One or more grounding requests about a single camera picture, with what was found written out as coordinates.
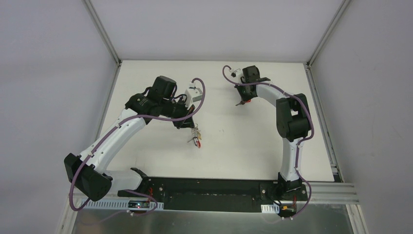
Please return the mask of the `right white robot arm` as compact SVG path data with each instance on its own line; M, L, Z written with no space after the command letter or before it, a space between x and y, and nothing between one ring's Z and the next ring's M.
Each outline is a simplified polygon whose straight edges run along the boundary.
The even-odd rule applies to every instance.
M292 95L262 78L256 66L230 70L241 104L253 98L262 98L276 108L276 127L282 138L282 165L274 193L288 200L302 186L300 176L301 147L313 136L313 124L304 94Z

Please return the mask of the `red handled keyring holder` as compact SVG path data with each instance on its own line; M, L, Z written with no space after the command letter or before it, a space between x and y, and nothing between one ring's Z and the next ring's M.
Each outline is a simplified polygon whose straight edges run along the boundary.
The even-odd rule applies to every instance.
M187 143L193 143L198 149L201 148L201 139L197 137L197 132L200 131L198 127L194 127L190 129L191 131L191 138L187 141Z

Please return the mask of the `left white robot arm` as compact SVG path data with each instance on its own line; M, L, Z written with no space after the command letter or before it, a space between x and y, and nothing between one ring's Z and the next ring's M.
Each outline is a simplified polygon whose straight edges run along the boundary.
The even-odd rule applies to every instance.
M206 87L196 86L194 78L183 94L177 95L176 81L158 76L144 92L129 98L115 122L91 146L80 154L69 153L64 167L71 184L70 195L79 189L88 201L99 201L107 193L130 190L136 197L148 193L149 185L135 169L109 171L110 162L132 136L151 120L173 123L177 129L194 128L193 115L204 103Z

